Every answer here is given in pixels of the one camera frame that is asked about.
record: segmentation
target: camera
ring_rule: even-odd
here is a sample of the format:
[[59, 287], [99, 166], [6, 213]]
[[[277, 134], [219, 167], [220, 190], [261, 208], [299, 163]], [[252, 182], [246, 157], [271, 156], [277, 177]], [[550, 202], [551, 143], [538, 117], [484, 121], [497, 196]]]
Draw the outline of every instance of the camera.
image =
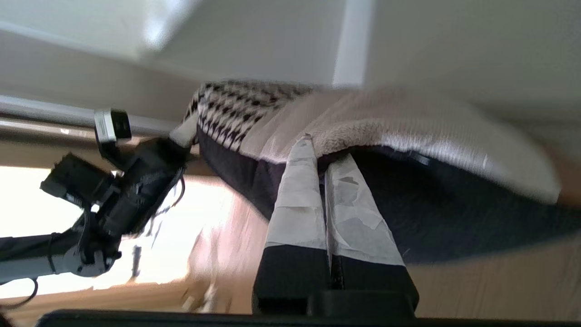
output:
[[95, 111], [95, 131], [99, 143], [130, 139], [129, 116], [115, 109]]

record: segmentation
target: white wall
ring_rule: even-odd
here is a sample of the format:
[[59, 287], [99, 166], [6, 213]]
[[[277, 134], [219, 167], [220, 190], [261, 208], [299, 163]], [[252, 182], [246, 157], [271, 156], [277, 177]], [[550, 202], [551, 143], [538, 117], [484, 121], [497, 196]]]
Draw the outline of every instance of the white wall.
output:
[[201, 79], [331, 84], [344, 0], [204, 1], [156, 62]]
[[179, 121], [198, 85], [0, 31], [0, 94]]
[[0, 29], [93, 54], [142, 61], [202, 0], [0, 0]]
[[581, 1], [380, 0], [366, 84], [581, 106]]
[[365, 83], [376, 0], [346, 0], [333, 84], [359, 87]]

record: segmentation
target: dark blue fabric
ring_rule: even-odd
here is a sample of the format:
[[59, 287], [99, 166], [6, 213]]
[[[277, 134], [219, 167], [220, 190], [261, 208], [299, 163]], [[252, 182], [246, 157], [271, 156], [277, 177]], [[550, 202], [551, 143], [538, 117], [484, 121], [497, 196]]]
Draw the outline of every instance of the dark blue fabric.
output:
[[[269, 219], [284, 164], [241, 155], [198, 133], [208, 165]], [[322, 174], [351, 153], [406, 263], [457, 260], [523, 247], [581, 229], [581, 211], [543, 205], [462, 169], [427, 165], [388, 147], [356, 147], [319, 160]]]

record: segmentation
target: white tape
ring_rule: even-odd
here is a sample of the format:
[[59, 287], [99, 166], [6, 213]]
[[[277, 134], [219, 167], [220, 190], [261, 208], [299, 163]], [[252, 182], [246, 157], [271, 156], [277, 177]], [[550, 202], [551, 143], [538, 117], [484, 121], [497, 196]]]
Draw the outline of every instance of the white tape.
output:
[[97, 131], [97, 140], [100, 143], [117, 141], [111, 109], [95, 110], [95, 130]]
[[332, 254], [404, 265], [392, 232], [350, 154], [329, 165], [325, 173], [325, 201]]
[[317, 159], [310, 136], [292, 147], [278, 188], [265, 247], [279, 245], [327, 248]]
[[170, 140], [180, 145], [182, 148], [192, 146], [192, 139], [198, 130], [198, 113], [194, 112], [181, 125], [170, 132]]

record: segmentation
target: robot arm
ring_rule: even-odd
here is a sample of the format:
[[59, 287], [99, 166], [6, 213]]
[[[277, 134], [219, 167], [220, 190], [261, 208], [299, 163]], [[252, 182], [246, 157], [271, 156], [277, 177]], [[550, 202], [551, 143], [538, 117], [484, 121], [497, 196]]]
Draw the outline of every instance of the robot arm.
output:
[[[121, 257], [121, 237], [141, 230], [182, 177], [196, 120], [193, 115], [169, 138], [122, 154], [116, 141], [131, 137], [127, 115], [96, 113], [99, 150], [123, 174], [112, 176], [73, 154], [57, 163], [41, 189], [78, 205], [83, 215], [64, 233], [0, 238], [0, 285], [64, 272], [85, 277], [107, 272]], [[95, 204], [99, 210], [92, 212]]]

